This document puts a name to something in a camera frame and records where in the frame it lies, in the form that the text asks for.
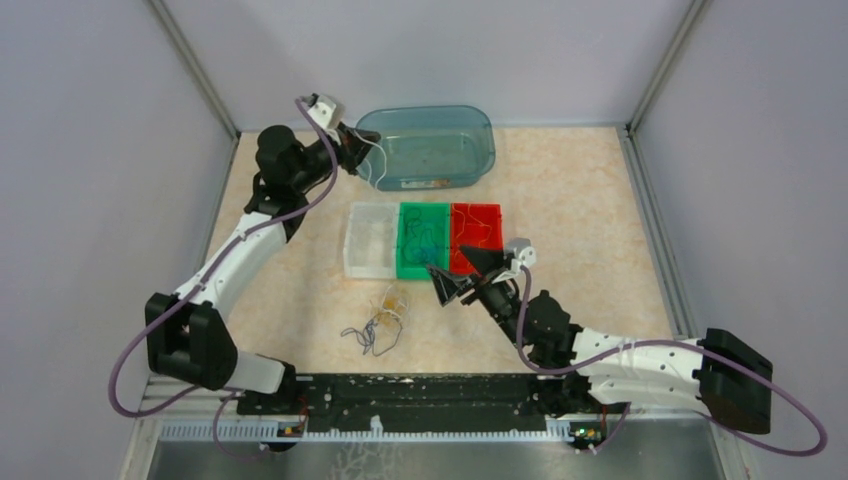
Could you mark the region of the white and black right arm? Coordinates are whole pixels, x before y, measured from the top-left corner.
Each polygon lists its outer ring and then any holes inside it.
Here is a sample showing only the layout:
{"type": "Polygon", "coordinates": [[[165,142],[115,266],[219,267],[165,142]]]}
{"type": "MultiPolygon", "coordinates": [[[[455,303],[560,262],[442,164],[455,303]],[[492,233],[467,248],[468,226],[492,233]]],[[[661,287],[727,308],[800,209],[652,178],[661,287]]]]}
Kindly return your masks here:
{"type": "Polygon", "coordinates": [[[773,365],[732,333],[709,329],[702,338],[639,340],[578,325],[547,290],[530,292],[537,253],[526,238],[500,249],[462,245],[472,266],[456,274],[429,264],[441,305],[479,303],[531,370],[562,376],[563,398],[576,412],[597,403],[682,408],[731,430],[771,430],[773,365]]]}

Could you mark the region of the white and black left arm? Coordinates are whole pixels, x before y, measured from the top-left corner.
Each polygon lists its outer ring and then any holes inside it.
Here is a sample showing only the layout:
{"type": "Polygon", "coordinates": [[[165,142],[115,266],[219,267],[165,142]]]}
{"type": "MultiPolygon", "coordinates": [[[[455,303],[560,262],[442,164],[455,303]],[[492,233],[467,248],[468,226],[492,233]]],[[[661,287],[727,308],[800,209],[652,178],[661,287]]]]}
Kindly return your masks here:
{"type": "Polygon", "coordinates": [[[294,366],[239,350],[226,320],[259,270],[300,228],[308,193],[342,171],[357,174],[380,139],[375,131],[344,124],[323,131],[310,145],[283,125],[259,134],[252,195],[234,231],[174,293],[155,293],[145,305],[153,372],[193,388],[259,394],[277,414],[297,406],[294,366]]]}

